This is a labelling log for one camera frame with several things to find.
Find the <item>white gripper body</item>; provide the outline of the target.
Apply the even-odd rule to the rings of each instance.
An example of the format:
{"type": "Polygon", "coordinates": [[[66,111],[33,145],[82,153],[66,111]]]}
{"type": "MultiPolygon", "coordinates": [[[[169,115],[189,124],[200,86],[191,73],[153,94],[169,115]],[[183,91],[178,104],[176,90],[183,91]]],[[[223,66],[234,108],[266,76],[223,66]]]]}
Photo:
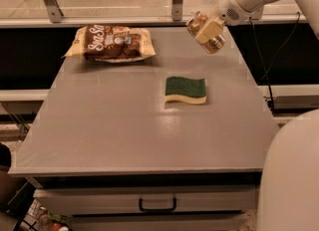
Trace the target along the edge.
{"type": "Polygon", "coordinates": [[[212,15],[222,26],[237,26],[249,19],[253,11],[247,11],[239,0],[218,0],[212,15]]]}

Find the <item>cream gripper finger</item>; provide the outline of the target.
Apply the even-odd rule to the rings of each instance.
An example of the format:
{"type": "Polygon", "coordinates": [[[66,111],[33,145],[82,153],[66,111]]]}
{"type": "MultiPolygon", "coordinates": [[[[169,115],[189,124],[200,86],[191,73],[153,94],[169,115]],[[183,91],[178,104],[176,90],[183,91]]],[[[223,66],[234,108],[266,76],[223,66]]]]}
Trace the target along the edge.
{"type": "Polygon", "coordinates": [[[223,31],[223,25],[219,23],[217,18],[207,18],[199,15],[195,19],[195,39],[199,44],[206,43],[209,39],[220,35],[223,31]]]}

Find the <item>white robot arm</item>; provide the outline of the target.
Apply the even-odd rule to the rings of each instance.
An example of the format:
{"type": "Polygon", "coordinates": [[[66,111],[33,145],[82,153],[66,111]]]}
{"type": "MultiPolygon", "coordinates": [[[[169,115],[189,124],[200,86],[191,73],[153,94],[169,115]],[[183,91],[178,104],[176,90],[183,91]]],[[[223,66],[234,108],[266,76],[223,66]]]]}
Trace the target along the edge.
{"type": "MultiPolygon", "coordinates": [[[[221,48],[227,14],[248,18],[278,0],[219,0],[195,40],[208,52],[221,48]]],[[[315,34],[319,34],[319,0],[295,0],[315,34]]],[[[264,163],[260,185],[257,231],[319,231],[319,111],[288,122],[274,137],[264,163]]]]}

